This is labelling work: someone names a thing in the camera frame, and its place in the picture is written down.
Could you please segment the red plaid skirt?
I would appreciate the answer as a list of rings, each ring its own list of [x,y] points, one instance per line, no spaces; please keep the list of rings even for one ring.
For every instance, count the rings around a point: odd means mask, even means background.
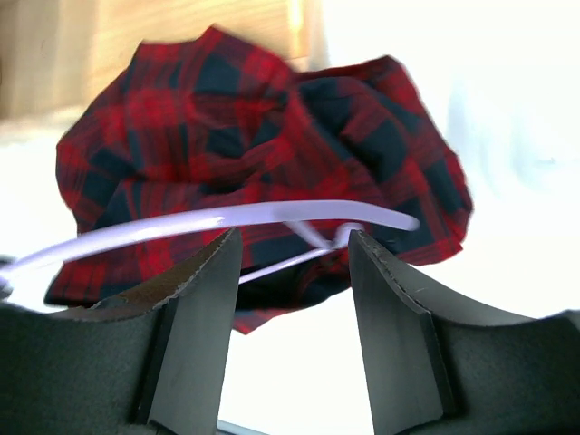
[[[456,255],[472,200],[405,68],[383,56],[296,72],[211,27],[142,43],[56,147],[80,233],[202,208],[347,199],[417,218],[368,233],[415,266]]]

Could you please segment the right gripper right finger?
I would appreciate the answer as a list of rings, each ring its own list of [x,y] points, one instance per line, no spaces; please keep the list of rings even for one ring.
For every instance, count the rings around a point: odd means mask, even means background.
[[[349,239],[377,434],[576,434],[579,314],[513,314],[451,290],[372,237]]]

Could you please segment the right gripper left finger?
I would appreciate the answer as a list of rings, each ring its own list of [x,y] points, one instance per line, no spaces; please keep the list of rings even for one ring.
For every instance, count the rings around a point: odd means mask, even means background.
[[[242,256],[230,229],[92,308],[1,306],[4,434],[213,434]]]

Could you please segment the lilac plastic hanger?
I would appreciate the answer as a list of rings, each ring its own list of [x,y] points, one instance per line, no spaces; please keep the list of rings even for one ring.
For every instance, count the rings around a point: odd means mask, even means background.
[[[403,231],[413,231],[420,227],[420,222],[415,217],[350,200],[271,201],[144,218],[85,233],[3,266],[1,298],[5,300],[10,297],[11,279],[27,270],[189,233],[228,227],[283,224],[313,248],[301,255],[243,275],[239,282],[244,284],[345,248],[350,232],[361,230],[363,222]]]

